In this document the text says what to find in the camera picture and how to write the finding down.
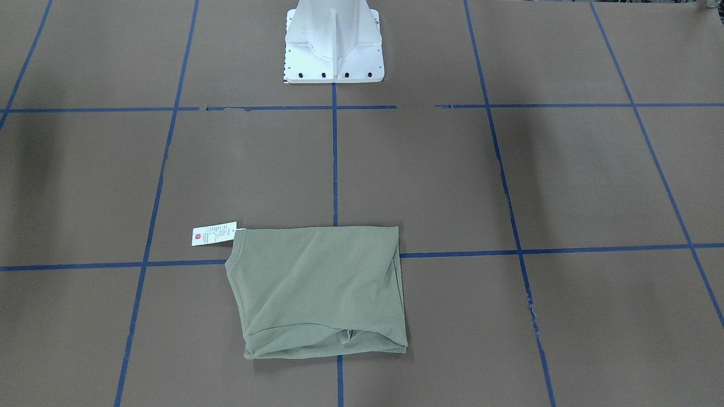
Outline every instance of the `paper label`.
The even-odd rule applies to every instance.
[[[236,222],[194,227],[191,232],[191,246],[210,245],[212,243],[234,240],[236,230]]]

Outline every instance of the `metal object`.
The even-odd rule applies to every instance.
[[[384,78],[379,13],[366,0],[300,0],[287,13],[286,83]]]

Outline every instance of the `folded cloth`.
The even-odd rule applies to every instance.
[[[407,349],[397,227],[238,230],[226,262],[244,357]]]

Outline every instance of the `white metal base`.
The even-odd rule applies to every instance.
[[[341,44],[341,40],[338,40],[341,35],[354,35],[354,38],[359,38],[364,33],[346,33],[344,21],[339,21],[335,10],[330,10],[331,18],[327,20],[327,23],[331,26],[327,27],[310,27],[307,25],[304,27],[306,30],[321,30],[324,35],[323,46],[330,46],[332,48],[331,54],[322,55],[319,49],[324,47],[319,46],[315,48],[313,41],[301,42],[290,41],[287,36],[287,47],[285,49],[285,69],[284,69],[284,82],[285,83],[369,83],[379,82],[384,78],[384,62],[382,59],[382,37],[379,34],[379,13],[376,10],[366,8],[366,1],[364,6],[360,8],[360,13],[366,11],[367,14],[371,13],[371,19],[374,19],[374,26],[377,29],[375,35],[379,38],[379,42],[376,43],[353,43],[350,49],[344,49]],[[289,32],[292,19],[297,9],[291,9],[287,13],[287,32]],[[357,24],[352,25],[352,29],[359,28]]]

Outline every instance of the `fold in cloth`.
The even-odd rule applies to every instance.
[[[226,262],[244,357],[407,349],[397,227],[238,230]]]

